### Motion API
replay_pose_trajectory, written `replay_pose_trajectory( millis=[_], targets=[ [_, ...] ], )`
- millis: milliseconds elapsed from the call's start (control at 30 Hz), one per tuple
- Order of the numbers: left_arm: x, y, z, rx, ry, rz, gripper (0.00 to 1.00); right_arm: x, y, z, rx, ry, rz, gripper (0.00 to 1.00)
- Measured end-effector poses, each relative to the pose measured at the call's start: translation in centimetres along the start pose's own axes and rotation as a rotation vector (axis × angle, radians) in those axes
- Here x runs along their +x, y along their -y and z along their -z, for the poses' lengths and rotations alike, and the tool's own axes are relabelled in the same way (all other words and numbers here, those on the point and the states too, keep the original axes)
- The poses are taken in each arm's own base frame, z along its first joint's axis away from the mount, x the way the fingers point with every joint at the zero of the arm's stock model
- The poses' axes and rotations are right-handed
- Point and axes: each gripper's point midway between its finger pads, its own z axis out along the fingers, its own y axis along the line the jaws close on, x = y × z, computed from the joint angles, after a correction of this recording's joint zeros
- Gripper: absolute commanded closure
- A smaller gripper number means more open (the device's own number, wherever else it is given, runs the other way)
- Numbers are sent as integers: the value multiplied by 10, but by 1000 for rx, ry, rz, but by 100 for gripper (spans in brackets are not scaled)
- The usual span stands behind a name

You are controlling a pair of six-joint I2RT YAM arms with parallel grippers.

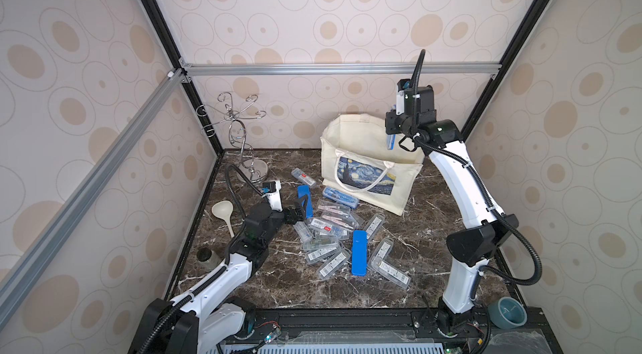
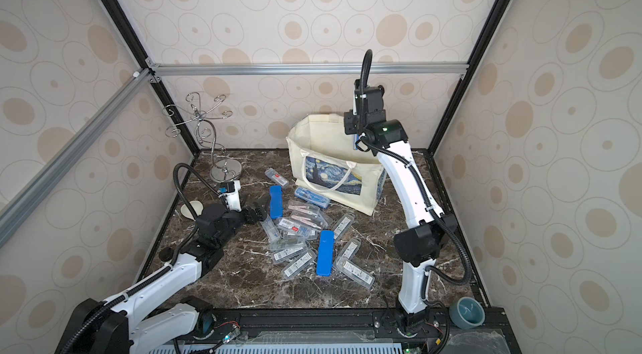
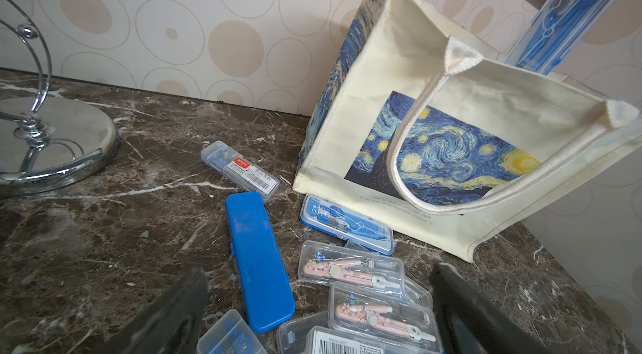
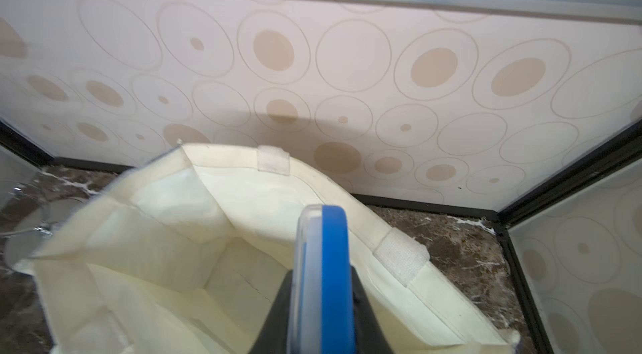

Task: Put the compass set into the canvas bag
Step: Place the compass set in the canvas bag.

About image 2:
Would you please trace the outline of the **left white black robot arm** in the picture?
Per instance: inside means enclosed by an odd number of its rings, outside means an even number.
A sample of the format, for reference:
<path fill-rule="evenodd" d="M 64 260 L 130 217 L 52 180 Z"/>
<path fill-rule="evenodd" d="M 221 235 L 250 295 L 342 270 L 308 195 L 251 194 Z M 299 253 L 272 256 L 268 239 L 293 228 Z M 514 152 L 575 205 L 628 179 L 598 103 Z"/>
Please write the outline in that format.
<path fill-rule="evenodd" d="M 217 203 L 197 211 L 183 192 L 181 171 L 194 175 L 215 195 Z M 162 268 L 145 279 L 105 300 L 87 299 L 79 304 L 56 352 L 147 353 L 190 332 L 212 332 L 212 307 L 203 300 L 189 299 L 163 312 L 157 308 L 212 270 L 222 259 L 225 244 L 242 226 L 264 221 L 267 202 L 262 199 L 246 206 L 239 196 L 239 181 L 214 188 L 186 163 L 175 166 L 173 181 L 178 198 L 192 215 L 192 232 L 170 253 Z"/>

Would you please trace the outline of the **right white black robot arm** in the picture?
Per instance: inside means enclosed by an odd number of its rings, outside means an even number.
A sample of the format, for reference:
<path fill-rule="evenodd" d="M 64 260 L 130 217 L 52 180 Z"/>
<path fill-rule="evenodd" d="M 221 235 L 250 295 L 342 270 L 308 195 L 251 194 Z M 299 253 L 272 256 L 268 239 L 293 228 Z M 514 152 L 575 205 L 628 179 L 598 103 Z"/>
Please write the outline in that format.
<path fill-rule="evenodd" d="M 425 322 L 439 304 L 428 298 L 433 275 L 452 285 L 466 285 L 472 276 L 471 258 L 456 237 L 454 214 L 446 214 L 430 194 L 414 161 L 409 138 L 397 120 L 387 120 L 383 86 L 367 86 L 364 78 L 354 82 L 354 105 L 344 113 L 344 130 L 355 136 L 355 148 L 371 152 L 391 179 L 401 201 L 407 230 L 393 242 L 403 261 L 401 290 L 396 304 L 396 323 L 411 334 Z M 436 266 L 445 240 L 451 240 L 459 254 L 463 275 L 449 276 Z"/>

